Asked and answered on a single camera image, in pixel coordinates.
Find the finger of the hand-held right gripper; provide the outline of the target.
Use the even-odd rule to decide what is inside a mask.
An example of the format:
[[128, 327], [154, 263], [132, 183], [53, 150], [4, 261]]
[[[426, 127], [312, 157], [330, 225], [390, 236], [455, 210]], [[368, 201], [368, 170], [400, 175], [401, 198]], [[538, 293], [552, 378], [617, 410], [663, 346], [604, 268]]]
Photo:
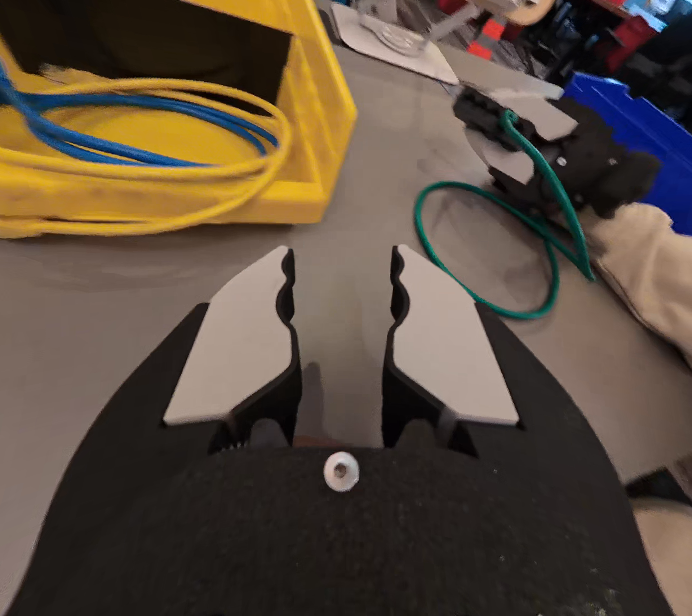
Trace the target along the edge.
[[488, 169], [494, 168], [521, 184], [529, 183], [534, 174], [532, 159], [522, 150], [510, 150], [480, 133], [469, 133], [469, 144]]
[[556, 106], [563, 94], [561, 87], [541, 88], [538, 91], [505, 87], [489, 91], [490, 98], [531, 122], [538, 135], [546, 141], [563, 138], [577, 126], [577, 120]]

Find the person's beige sweatshirt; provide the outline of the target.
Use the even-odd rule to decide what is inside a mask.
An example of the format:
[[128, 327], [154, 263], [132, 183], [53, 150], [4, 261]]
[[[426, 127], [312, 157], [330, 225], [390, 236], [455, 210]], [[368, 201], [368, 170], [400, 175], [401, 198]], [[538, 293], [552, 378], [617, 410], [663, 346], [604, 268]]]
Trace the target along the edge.
[[661, 498], [630, 501], [657, 583], [674, 615], [691, 614], [691, 506]]

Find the blue plastic bin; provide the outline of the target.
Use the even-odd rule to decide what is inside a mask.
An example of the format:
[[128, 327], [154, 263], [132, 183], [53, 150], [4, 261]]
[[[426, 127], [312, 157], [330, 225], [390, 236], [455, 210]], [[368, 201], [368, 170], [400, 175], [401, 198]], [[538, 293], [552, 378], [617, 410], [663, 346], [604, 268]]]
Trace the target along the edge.
[[665, 212], [672, 228], [691, 235], [691, 134], [651, 102], [633, 97], [629, 87], [608, 77], [574, 73], [564, 96], [598, 113], [613, 139], [629, 151], [642, 151], [661, 163], [651, 188], [639, 202]]

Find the yellow plastic bin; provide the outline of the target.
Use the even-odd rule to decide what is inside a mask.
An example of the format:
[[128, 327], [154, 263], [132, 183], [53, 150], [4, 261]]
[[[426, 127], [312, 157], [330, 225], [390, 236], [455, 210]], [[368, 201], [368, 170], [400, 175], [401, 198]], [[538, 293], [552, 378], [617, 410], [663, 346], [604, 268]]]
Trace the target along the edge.
[[314, 0], [181, 0], [291, 35], [276, 105], [220, 84], [27, 74], [1, 39], [1, 238], [319, 222], [357, 110]]

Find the person's right forearm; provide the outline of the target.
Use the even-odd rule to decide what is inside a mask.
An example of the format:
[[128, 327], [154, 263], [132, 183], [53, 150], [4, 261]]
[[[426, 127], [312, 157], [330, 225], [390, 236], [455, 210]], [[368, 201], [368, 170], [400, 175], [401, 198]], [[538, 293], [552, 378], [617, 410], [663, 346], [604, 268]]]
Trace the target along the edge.
[[634, 317], [691, 365], [691, 237], [661, 209], [632, 203], [579, 220], [597, 269]]

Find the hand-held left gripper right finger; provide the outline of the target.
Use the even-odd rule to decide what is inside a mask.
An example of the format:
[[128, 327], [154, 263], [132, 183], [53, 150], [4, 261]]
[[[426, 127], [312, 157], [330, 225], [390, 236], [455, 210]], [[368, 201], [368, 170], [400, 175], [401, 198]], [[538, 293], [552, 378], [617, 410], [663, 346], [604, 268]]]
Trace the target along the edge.
[[392, 248], [390, 282], [384, 447], [395, 447], [413, 421], [427, 424], [445, 448], [474, 448], [471, 424], [516, 428], [520, 416], [476, 301], [404, 244]]

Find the black yellow-bin divider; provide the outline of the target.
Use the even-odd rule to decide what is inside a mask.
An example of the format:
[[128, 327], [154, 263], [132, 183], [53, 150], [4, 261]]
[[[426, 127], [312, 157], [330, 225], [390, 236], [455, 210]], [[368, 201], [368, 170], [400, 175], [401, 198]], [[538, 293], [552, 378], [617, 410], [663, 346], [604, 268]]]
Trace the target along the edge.
[[181, 0], [1, 0], [1, 39], [27, 74], [220, 84], [276, 105], [291, 35]]

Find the orange reflective barrier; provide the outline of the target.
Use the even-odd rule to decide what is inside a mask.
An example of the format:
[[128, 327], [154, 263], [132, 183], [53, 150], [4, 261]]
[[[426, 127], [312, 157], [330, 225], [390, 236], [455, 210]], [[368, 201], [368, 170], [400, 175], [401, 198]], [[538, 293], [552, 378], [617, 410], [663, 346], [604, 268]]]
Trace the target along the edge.
[[505, 22], [494, 17], [488, 19], [467, 48], [467, 53], [477, 58], [491, 61], [498, 43], [502, 39]]

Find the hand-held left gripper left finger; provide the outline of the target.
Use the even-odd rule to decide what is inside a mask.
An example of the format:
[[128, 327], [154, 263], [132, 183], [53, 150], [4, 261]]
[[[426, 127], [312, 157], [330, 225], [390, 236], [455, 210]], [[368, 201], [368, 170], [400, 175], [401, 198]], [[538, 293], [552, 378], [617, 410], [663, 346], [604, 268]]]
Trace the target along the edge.
[[273, 249], [216, 292], [190, 348], [163, 421], [224, 422], [232, 442], [274, 420], [291, 444], [301, 400], [294, 315], [295, 257]]

